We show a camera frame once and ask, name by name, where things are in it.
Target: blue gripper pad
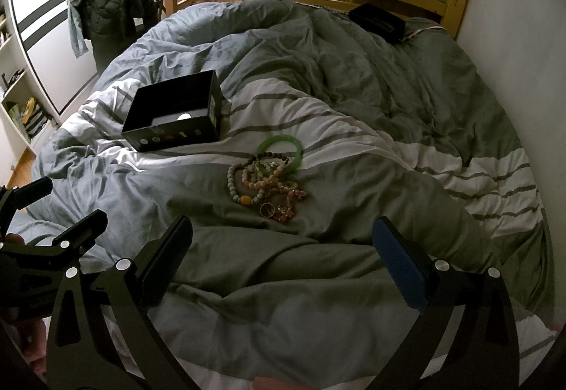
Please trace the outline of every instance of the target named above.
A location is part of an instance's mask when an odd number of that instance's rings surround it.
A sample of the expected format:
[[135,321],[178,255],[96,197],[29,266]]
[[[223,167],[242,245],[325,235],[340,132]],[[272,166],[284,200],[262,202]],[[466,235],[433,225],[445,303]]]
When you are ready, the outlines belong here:
[[371,236],[407,305],[423,311],[429,302],[427,265],[431,259],[418,243],[404,239],[386,217],[374,222]]

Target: bed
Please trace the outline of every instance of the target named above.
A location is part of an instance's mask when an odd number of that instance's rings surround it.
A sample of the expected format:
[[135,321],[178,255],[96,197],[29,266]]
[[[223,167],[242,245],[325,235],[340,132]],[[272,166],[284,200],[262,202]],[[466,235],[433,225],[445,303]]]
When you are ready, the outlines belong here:
[[[150,153],[125,142],[138,88],[210,69],[226,100],[221,141]],[[527,155],[472,62],[434,23],[412,19],[392,46],[328,8],[201,3],[151,29],[95,90],[34,164],[34,178],[53,179],[52,195],[10,231],[48,244],[100,208],[108,229],[81,263],[92,271],[189,216],[194,242],[149,316],[202,388],[251,388],[257,377],[364,388],[418,315],[371,246],[382,215],[431,256],[501,270],[522,379],[553,343],[529,313],[553,304],[554,287]],[[230,165],[282,133],[304,146],[295,177],[309,193],[284,224],[234,203],[226,186]]]

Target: silver bolt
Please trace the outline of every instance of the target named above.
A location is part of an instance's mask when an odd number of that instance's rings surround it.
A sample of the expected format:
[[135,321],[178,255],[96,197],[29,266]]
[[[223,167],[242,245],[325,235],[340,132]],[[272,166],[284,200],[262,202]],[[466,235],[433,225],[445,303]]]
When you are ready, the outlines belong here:
[[128,270],[129,266],[132,265],[132,262],[129,259],[120,259],[117,263],[116,263],[116,268],[118,270]]
[[441,272],[446,272],[450,268],[450,264],[448,264],[446,261],[443,261],[442,259],[438,259],[437,261],[435,261],[434,267],[436,267],[437,270],[440,270]]
[[499,270],[497,270],[495,267],[490,267],[487,270],[487,273],[489,274],[490,277],[492,277],[493,279],[498,279],[501,276],[501,272],[499,272]]
[[67,269],[67,271],[65,272],[65,276],[68,279],[72,279],[76,274],[79,273],[79,270],[76,267],[70,267]]

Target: gold ring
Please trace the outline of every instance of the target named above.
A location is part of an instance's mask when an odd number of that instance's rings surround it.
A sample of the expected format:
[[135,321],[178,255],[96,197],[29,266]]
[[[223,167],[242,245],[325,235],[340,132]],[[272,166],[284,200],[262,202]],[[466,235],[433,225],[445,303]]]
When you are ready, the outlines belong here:
[[[264,213],[264,206],[267,206],[270,211]],[[270,202],[265,202],[262,206],[259,207],[259,214],[266,218],[273,217],[273,215],[275,214],[275,206],[273,206]]]

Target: black puffer jacket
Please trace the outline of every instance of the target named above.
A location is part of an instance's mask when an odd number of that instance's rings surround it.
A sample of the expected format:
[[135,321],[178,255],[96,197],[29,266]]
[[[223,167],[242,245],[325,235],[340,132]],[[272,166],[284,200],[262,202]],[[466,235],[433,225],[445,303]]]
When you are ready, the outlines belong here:
[[[77,10],[99,72],[158,22],[156,0],[81,0]],[[143,19],[142,30],[134,18]]]

